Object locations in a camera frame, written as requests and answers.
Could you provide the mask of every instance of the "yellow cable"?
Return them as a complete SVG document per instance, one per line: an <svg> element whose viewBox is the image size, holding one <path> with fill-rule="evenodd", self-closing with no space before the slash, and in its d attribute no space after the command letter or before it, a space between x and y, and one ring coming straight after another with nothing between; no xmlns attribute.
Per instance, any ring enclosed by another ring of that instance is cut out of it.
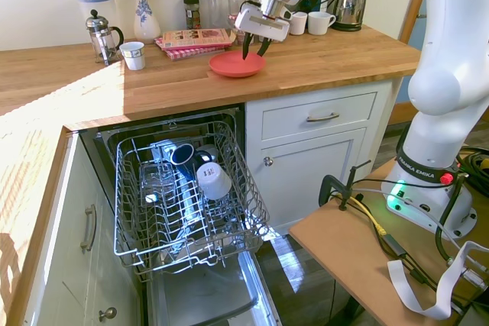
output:
<svg viewBox="0 0 489 326"><path fill-rule="evenodd" d="M377 232L379 233L380 236L385 236L387 234L385 229L383 229L382 226L380 224L378 224L378 222L375 220L374 216L368 211L367 208L365 208L365 206L361 202L359 202L353 196L350 196L350 200L352 200L356 205L358 205L360 207L360 209L370 218L372 223L374 223L375 229L377 230Z"/></svg>

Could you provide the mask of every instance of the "blue floral vase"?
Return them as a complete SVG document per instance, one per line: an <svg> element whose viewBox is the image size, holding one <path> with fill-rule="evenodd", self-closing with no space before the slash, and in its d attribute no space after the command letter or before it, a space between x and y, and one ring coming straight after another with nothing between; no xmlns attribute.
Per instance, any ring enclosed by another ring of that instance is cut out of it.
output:
<svg viewBox="0 0 489 326"><path fill-rule="evenodd" d="M160 25L147 0L136 0L134 35L145 44L152 44L161 35Z"/></svg>

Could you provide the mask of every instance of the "wire rack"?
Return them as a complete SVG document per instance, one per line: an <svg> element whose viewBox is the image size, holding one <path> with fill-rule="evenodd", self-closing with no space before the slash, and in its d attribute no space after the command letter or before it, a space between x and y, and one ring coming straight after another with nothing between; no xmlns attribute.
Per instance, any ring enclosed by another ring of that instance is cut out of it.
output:
<svg viewBox="0 0 489 326"><path fill-rule="evenodd" d="M117 148L114 252L141 281L151 280L155 271L213 266L257 249L268 231L263 199L229 125L212 121L173 128L167 135L152 144L151 134L131 137ZM218 163L232 180L227 196L208 200L197 182L168 163L172 149L184 143L215 145Z"/></svg>

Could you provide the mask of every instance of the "franka emika robot base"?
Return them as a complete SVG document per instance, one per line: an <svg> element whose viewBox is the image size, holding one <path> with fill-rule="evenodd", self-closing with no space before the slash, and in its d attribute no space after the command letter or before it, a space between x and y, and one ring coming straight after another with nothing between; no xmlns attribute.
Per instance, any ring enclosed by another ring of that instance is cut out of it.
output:
<svg viewBox="0 0 489 326"><path fill-rule="evenodd" d="M397 154L382 191L393 213L435 232L437 225L415 205L440 219L457 174L455 158L489 106L489 0L426 0L426 34L409 95L418 114ZM463 237L475 226L471 193L462 187L445 228Z"/></svg>

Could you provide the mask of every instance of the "dark wooden floor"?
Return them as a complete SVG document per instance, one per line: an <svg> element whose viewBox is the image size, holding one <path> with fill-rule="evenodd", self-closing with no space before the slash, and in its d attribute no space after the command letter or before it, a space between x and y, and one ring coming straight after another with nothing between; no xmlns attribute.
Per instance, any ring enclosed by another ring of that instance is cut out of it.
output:
<svg viewBox="0 0 489 326"><path fill-rule="evenodd" d="M375 169L394 157L402 130L403 125L388 128ZM465 143L489 148L489 123L476 125ZM334 280L291 236L265 242L256 255L283 326L320 326L328 321ZM336 284L333 314L347 300L348 293ZM379 324L364 312L354 325Z"/></svg>

